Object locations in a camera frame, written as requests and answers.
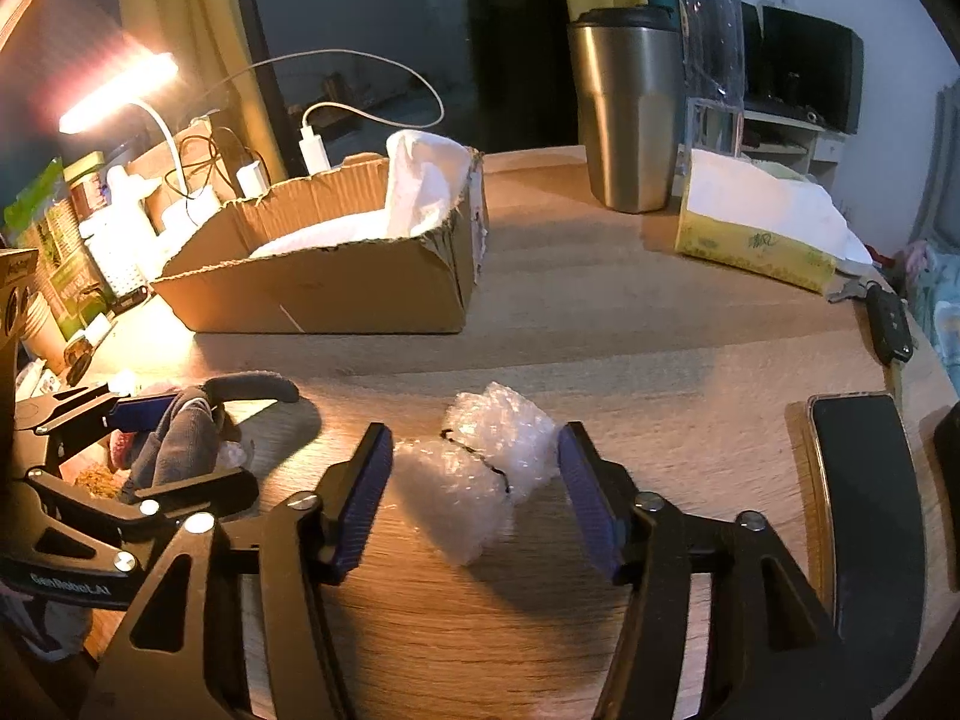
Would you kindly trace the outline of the black smartphone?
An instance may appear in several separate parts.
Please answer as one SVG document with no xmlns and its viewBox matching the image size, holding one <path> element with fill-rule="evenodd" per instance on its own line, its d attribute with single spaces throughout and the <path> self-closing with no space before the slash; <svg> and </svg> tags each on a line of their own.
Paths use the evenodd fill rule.
<svg viewBox="0 0 960 720">
<path fill-rule="evenodd" d="M 908 681 L 926 596 L 924 517 L 889 394 L 807 403 L 832 543 L 832 612 L 859 689 L 877 707 Z"/>
</svg>

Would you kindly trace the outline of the white woven basket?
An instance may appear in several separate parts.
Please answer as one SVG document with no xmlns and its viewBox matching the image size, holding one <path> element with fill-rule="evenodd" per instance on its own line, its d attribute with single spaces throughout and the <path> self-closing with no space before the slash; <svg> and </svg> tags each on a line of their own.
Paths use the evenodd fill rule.
<svg viewBox="0 0 960 720">
<path fill-rule="evenodd" d="M 78 229 L 89 255 L 116 298 L 148 286 L 148 278 L 137 262 L 132 241 L 117 223 L 96 221 L 89 216 Z"/>
</svg>

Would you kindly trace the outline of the yellow tissue pack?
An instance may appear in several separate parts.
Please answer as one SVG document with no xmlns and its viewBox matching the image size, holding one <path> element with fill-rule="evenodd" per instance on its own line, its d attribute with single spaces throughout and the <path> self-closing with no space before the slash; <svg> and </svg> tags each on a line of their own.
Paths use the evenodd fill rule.
<svg viewBox="0 0 960 720">
<path fill-rule="evenodd" d="M 822 294 L 874 261 L 823 185 L 771 161 L 695 149 L 675 250 Z"/>
</svg>

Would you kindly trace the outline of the bubble wrap piece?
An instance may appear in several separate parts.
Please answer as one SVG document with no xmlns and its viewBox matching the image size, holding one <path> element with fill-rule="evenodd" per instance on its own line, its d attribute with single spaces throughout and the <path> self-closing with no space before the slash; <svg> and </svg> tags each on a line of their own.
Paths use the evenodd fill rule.
<svg viewBox="0 0 960 720">
<path fill-rule="evenodd" d="M 468 566 L 512 534 L 514 514 L 558 475 L 558 426 L 502 383 L 460 392 L 433 437 L 394 449 L 402 512 L 453 566 Z"/>
</svg>

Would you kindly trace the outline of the white cloth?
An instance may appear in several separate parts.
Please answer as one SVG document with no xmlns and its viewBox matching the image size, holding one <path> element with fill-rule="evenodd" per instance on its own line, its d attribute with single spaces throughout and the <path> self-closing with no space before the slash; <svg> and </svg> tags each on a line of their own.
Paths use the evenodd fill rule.
<svg viewBox="0 0 960 720">
<path fill-rule="evenodd" d="M 441 224 L 464 187 L 473 153 L 451 138 L 405 128 L 386 140 L 386 200 L 381 210 L 311 224 L 267 242 L 252 259 L 347 242 L 415 238 Z"/>
</svg>

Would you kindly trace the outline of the green snack bag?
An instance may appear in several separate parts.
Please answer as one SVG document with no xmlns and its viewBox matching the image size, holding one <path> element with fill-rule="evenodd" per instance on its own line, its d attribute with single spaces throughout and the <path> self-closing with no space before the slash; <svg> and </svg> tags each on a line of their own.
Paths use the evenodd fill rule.
<svg viewBox="0 0 960 720">
<path fill-rule="evenodd" d="M 80 236 L 60 158 L 3 210 L 3 232 L 12 244 L 39 252 L 37 289 L 65 340 L 107 312 L 112 293 Z"/>
</svg>

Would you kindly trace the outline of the cardboard box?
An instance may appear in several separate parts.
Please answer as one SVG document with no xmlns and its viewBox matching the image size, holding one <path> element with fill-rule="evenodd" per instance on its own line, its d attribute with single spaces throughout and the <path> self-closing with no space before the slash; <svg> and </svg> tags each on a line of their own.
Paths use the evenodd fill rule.
<svg viewBox="0 0 960 720">
<path fill-rule="evenodd" d="M 151 288 L 202 333 L 457 333 L 482 263 L 482 154 L 438 227 L 418 238 L 342 242 L 257 257 L 313 224 L 377 210 L 387 161 L 355 154 L 319 176 L 225 203 L 163 266 Z"/>
</svg>

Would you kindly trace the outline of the clear water bottle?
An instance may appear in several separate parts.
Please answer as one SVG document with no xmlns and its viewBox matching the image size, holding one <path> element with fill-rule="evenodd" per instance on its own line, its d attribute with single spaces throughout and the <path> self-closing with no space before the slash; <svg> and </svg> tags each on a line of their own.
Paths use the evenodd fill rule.
<svg viewBox="0 0 960 720">
<path fill-rule="evenodd" d="M 739 156 L 745 110 L 745 39 L 740 0 L 679 0 L 685 75 L 685 141 Z"/>
</svg>

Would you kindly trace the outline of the white desk lamp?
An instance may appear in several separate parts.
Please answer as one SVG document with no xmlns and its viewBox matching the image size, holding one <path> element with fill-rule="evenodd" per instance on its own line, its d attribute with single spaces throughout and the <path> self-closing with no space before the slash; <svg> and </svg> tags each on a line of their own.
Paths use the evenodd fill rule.
<svg viewBox="0 0 960 720">
<path fill-rule="evenodd" d="M 220 174 L 228 184 L 229 177 L 221 171 L 221 149 L 213 133 L 187 130 L 176 137 L 160 111 L 148 102 L 149 96 L 178 78 L 179 66 L 171 52 L 140 52 L 121 66 L 121 70 L 99 83 L 96 88 L 78 99 L 64 114 L 57 127 L 62 135 L 80 135 L 105 124 L 126 107 L 143 110 L 155 122 L 169 153 L 169 166 L 153 181 L 176 195 L 182 203 L 182 214 L 192 229 L 199 229 L 220 210 L 217 191 L 208 183 L 213 174 Z M 198 163 L 184 164 L 181 148 L 190 142 L 205 145 L 206 154 Z"/>
</svg>

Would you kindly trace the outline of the grey sock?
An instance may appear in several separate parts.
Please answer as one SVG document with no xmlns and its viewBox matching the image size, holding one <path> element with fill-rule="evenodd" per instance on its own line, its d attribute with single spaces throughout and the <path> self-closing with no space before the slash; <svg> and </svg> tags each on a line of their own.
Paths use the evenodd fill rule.
<svg viewBox="0 0 960 720">
<path fill-rule="evenodd" d="M 133 504 L 145 489 L 213 473 L 228 401 L 298 398 L 298 387 L 275 372 L 226 374 L 169 394 L 122 398 L 107 418 L 110 461 L 128 471 L 119 500 Z"/>
</svg>

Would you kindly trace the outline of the steel travel mug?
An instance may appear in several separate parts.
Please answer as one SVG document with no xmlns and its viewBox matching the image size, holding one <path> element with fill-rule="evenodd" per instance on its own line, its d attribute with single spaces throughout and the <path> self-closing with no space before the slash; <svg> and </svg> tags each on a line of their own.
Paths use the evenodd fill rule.
<svg viewBox="0 0 960 720">
<path fill-rule="evenodd" d="M 590 190 L 639 215 L 664 208 L 682 102 L 679 30 L 661 5 L 593 8 L 568 25 Z"/>
</svg>

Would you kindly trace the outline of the white usb charger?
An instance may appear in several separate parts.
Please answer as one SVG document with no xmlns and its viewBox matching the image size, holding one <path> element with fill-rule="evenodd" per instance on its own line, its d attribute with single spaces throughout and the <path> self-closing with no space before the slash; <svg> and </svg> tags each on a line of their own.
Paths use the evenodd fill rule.
<svg viewBox="0 0 960 720">
<path fill-rule="evenodd" d="M 301 149 L 302 160 L 308 169 L 309 176 L 331 171 L 331 160 L 327 156 L 324 140 L 310 125 L 301 127 L 299 149 Z"/>
</svg>

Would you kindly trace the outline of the paper cup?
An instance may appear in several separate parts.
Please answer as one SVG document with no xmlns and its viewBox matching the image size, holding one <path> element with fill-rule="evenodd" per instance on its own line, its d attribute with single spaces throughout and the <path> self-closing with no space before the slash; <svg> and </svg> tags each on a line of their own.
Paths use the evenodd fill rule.
<svg viewBox="0 0 960 720">
<path fill-rule="evenodd" d="M 29 299 L 26 301 L 25 325 L 23 325 L 21 341 L 33 358 L 42 359 L 57 376 L 67 369 L 64 358 L 67 342 L 41 291 L 29 294 Z"/>
</svg>

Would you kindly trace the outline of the black television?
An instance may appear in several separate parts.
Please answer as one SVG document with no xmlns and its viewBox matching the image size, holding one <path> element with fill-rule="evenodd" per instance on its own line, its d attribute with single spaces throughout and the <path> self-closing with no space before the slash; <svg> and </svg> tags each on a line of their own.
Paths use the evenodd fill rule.
<svg viewBox="0 0 960 720">
<path fill-rule="evenodd" d="M 748 109 L 854 135 L 866 62 L 859 34 L 771 5 L 743 4 L 742 20 Z"/>
</svg>

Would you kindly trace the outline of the black car key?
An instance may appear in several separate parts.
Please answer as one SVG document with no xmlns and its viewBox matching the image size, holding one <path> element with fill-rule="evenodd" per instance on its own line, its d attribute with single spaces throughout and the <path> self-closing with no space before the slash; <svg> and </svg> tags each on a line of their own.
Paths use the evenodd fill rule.
<svg viewBox="0 0 960 720">
<path fill-rule="evenodd" d="M 913 357 L 914 344 L 901 299 L 878 281 L 850 280 L 827 294 L 832 304 L 861 301 L 866 306 L 867 323 L 877 359 L 890 367 Z"/>
</svg>

